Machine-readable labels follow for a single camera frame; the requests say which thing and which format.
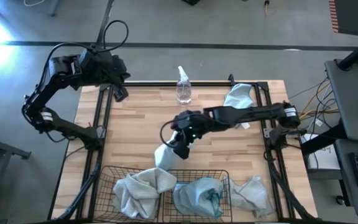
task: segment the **teal cloth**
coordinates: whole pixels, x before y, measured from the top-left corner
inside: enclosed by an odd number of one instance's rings
[[[173,191],[173,204],[183,215],[219,218],[223,214],[219,207],[219,200],[222,197],[222,182],[205,177],[189,184],[176,184]]]

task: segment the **wire basket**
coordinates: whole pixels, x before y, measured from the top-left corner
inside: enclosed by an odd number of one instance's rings
[[[173,204],[173,190],[163,193],[162,221],[165,222],[232,222],[229,174],[225,170],[168,170],[174,175],[178,184],[190,183],[203,177],[219,179],[223,184],[223,197],[219,201],[223,214],[220,218],[199,215],[182,215]]]
[[[129,218],[119,211],[119,208],[114,208],[112,200],[116,194],[112,191],[119,179],[123,179],[127,174],[136,174],[142,172],[142,169],[132,169],[125,167],[105,166],[100,173],[99,178],[99,193],[95,204],[94,216],[95,220],[101,222],[113,223],[130,223],[130,222],[148,222],[157,223],[158,214],[160,211],[160,199],[158,200],[157,211],[155,212],[154,220],[146,220],[141,217]]]

